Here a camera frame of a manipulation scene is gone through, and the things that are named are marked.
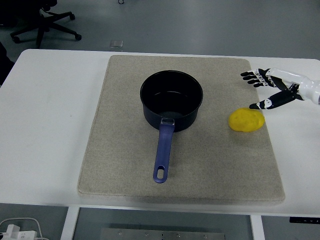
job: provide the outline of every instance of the chair base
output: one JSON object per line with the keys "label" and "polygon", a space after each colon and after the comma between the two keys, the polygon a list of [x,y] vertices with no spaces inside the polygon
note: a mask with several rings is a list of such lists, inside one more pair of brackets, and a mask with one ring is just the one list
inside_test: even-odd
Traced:
{"label": "chair base", "polygon": [[55,23],[55,21],[58,21],[60,19],[66,18],[66,17],[70,17],[71,20],[74,20],[76,17],[71,11],[68,11],[65,13],[60,13],[60,14],[48,12],[48,14],[50,14],[52,16],[44,17],[39,12],[39,16],[36,18],[36,20],[34,20],[32,23],[30,23],[27,27],[20,29],[18,31],[14,31],[10,34],[12,40],[15,43],[20,43],[21,41],[20,41],[19,37],[17,37],[17,35],[29,32],[34,29],[38,29],[38,34],[36,37],[35,44],[36,44],[36,47],[39,49],[41,42],[42,42],[42,39],[44,37],[44,33],[48,32],[50,28],[55,29],[55,30],[59,30],[59,31],[62,31],[62,32],[65,32],[68,34],[72,34],[72,35],[74,35],[76,40],[78,40],[78,41],[81,40],[82,36],[80,34],[78,34],[77,32]]}

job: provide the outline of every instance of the plug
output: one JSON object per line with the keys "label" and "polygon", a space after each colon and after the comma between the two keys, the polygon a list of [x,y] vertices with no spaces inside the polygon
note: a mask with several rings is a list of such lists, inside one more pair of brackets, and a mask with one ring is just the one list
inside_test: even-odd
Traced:
{"label": "plug", "polygon": [[37,237],[36,231],[20,231],[17,240],[35,240]]}
{"label": "plug", "polygon": [[19,226],[10,224],[3,233],[2,240],[35,240],[36,237],[36,231],[20,231]]}

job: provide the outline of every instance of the blue handle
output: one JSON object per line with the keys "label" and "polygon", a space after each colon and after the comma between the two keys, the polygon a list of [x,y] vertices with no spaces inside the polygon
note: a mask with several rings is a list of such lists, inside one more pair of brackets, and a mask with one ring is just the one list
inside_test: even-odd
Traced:
{"label": "blue handle", "polygon": [[158,148],[156,151],[153,180],[162,184],[167,180],[170,160],[171,142],[175,125],[161,121],[159,127]]}

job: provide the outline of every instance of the pot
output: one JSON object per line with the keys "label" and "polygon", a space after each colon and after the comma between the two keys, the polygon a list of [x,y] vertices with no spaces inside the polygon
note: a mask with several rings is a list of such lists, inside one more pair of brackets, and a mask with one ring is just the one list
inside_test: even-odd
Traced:
{"label": "pot", "polygon": [[168,177],[173,133],[187,129],[195,121],[203,90],[189,74],[165,70],[144,81],[140,98],[145,119],[159,130],[153,180],[161,184]]}

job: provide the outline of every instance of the white cable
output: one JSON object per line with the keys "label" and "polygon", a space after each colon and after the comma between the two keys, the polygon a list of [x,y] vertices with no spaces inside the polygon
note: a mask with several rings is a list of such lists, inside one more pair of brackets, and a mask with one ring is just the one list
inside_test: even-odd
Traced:
{"label": "white cable", "polygon": [[39,224],[39,222],[38,222],[38,220],[37,219],[35,219],[35,218],[32,218],[32,217],[15,217],[15,218],[7,218],[7,219],[5,219],[5,220],[3,220],[2,222],[0,222],[0,226],[1,226],[1,224],[3,224],[4,222],[6,222],[6,221],[11,221],[11,220],[33,220],[33,221],[35,221],[36,222],[36,224],[38,225],[38,228],[39,228],[39,234],[40,234],[40,237],[36,237],[35,239],[42,239],[42,240],[49,240],[48,238],[45,238],[45,237],[43,237],[42,236],[42,232],[41,232],[41,228],[40,228],[40,224]]}

